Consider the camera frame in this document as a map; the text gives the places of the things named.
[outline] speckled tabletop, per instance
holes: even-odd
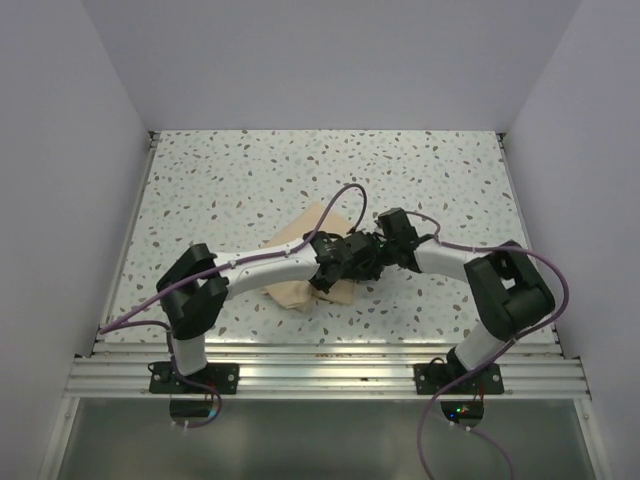
[[[312,202],[345,182],[369,194],[364,227],[391,207],[436,217],[442,238],[487,245],[525,237],[494,132],[164,131],[151,165],[113,315],[155,293],[160,276],[190,243],[211,251],[252,250]],[[360,197],[337,212],[355,219]],[[418,231],[432,230],[415,220]],[[140,318],[164,319],[155,306]],[[280,308],[258,291],[225,305],[208,342],[457,343],[477,322],[469,287],[395,268],[356,287],[356,301]],[[548,328],[523,340],[554,343]],[[107,342],[163,342],[155,329],[113,332]]]

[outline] beige cloth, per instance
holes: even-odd
[[[313,230],[324,209],[325,207],[319,203],[313,203],[293,223],[267,242],[263,248],[282,245],[296,238],[301,238],[302,235]],[[321,230],[346,235],[351,227],[352,225],[340,215],[329,212]],[[351,305],[354,290],[355,284],[350,280],[340,280],[328,294],[316,290],[307,281],[276,283],[265,288],[265,291],[281,306],[295,308],[301,312],[307,311],[311,307],[314,296],[330,302]]]

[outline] terrazzo surface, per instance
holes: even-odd
[[[442,238],[493,245],[524,232],[494,132],[164,131],[151,166],[116,292],[113,316],[155,293],[155,283],[192,243],[212,252],[261,246],[312,202],[346,182],[369,195],[363,226],[391,207],[437,218]],[[336,211],[355,220],[361,197]],[[431,225],[412,218],[420,233]],[[159,306],[140,319],[165,319]],[[356,286],[354,305],[318,301],[284,310],[258,291],[225,304],[208,342],[457,343],[477,322],[469,287],[397,268]],[[553,343],[545,328],[523,343]],[[107,342],[164,342],[155,327],[113,332]]]

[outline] robotic arm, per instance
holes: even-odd
[[[205,333],[214,326],[226,300],[279,282],[308,280],[326,292],[340,279],[378,280],[384,267],[398,265],[469,283],[480,322],[447,354],[453,378],[481,365],[514,335],[535,325],[555,308],[549,288],[523,253],[482,255],[443,246],[432,235],[419,237],[400,208],[379,215],[377,223],[381,234],[356,231],[342,238],[318,232],[302,248],[296,247],[304,238],[244,253],[214,254],[205,244],[190,247],[160,279],[158,291],[209,270],[216,263],[229,263],[231,268],[203,281],[194,280],[161,299],[171,324],[179,371],[188,377],[207,366]],[[505,245],[517,246],[515,242]],[[270,256],[283,250],[291,253]],[[236,264],[247,256],[256,260]]]

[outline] black mounting base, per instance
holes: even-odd
[[[413,366],[413,378],[418,395],[433,395],[449,382],[454,380],[451,370],[442,363],[420,363]],[[474,378],[453,387],[445,395],[475,395],[484,387],[485,395],[501,395],[504,393],[500,367],[495,363],[489,365]]]
[[[149,393],[180,395],[204,394],[202,389],[180,382],[173,373],[171,362],[155,362],[148,366],[151,372]],[[211,385],[221,395],[234,395],[238,388],[240,366],[237,363],[208,363],[205,368],[187,378],[197,383]]]

